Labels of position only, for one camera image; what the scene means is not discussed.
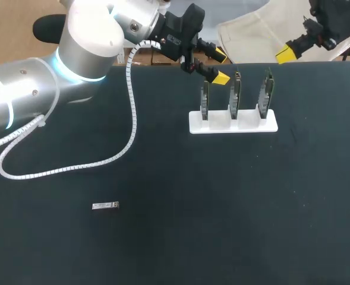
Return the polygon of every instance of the silver robot arm segment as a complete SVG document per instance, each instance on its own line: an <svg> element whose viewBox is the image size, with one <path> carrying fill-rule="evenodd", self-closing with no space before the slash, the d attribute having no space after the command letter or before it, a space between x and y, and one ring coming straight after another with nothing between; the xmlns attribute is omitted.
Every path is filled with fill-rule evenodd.
<svg viewBox="0 0 350 285"><path fill-rule="evenodd" d="M0 65L0 132L46 114L56 87L58 104L89 99L123 42L122 28L105 5L72 1L58 50L41 59Z"/></svg>

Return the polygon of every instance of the metal bracket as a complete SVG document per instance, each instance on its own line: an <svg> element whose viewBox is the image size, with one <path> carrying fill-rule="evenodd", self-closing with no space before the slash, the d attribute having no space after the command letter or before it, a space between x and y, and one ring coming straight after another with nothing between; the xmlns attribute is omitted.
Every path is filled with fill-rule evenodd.
<svg viewBox="0 0 350 285"><path fill-rule="evenodd" d="M119 64L125 64L125 49L122 49L116 56L116 60Z"/></svg>

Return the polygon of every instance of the metal connector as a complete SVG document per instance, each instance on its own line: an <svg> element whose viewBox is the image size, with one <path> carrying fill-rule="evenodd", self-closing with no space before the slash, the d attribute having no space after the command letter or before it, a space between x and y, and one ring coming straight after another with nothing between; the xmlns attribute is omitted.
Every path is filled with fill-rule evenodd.
<svg viewBox="0 0 350 285"><path fill-rule="evenodd" d="M108 203L96 203L93 204L92 210L100 210L100 209L119 209L119 202L108 202Z"/></svg>
<svg viewBox="0 0 350 285"><path fill-rule="evenodd" d="M241 97L241 73L235 73L233 84L230 88L229 109L232 120L237 120L239 98Z"/></svg>
<svg viewBox="0 0 350 285"><path fill-rule="evenodd" d="M270 102L274 90L274 85L275 81L269 68L266 72L266 78L264 79L263 85L259 93L258 110L261 119L267 118L267 113L270 108Z"/></svg>

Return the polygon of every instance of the robotic arm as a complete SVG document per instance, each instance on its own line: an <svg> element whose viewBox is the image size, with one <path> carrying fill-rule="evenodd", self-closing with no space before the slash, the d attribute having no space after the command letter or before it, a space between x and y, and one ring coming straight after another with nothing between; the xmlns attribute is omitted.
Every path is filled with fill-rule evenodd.
<svg viewBox="0 0 350 285"><path fill-rule="evenodd" d="M73 0L61 0L69 9ZM222 63L227 56L213 43L198 38L203 28L205 11L191 4L182 17L170 12L159 13L159 2L144 0L112 1L105 0L111 16L122 27L125 38L138 44L142 40L159 42L162 55L173 61L181 59L181 69L187 73L196 71L210 83L225 85L229 77L217 68L206 67L193 56L195 49ZM65 25L65 15L49 15L37 20L33 31L36 38L43 42L60 42Z"/></svg>
<svg viewBox="0 0 350 285"><path fill-rule="evenodd" d="M307 34L290 40L276 55L280 64L294 61L314 45L334 49L350 37L350 0L309 0L311 15L316 21L304 18Z"/></svg>
<svg viewBox="0 0 350 285"><path fill-rule="evenodd" d="M170 12L160 14L156 0L61 3L68 9L67 16L46 16L34 25L38 39L59 43L56 52L0 65L0 132L41 114L46 114L46 119L57 104L90 99L122 50L124 39L136 44L154 40L160 43L163 55L182 58L184 71L196 71L211 83L229 80L193 57L198 48L220 62L226 59L215 45L198 38L204 10L194 4L182 17L176 17Z"/></svg>

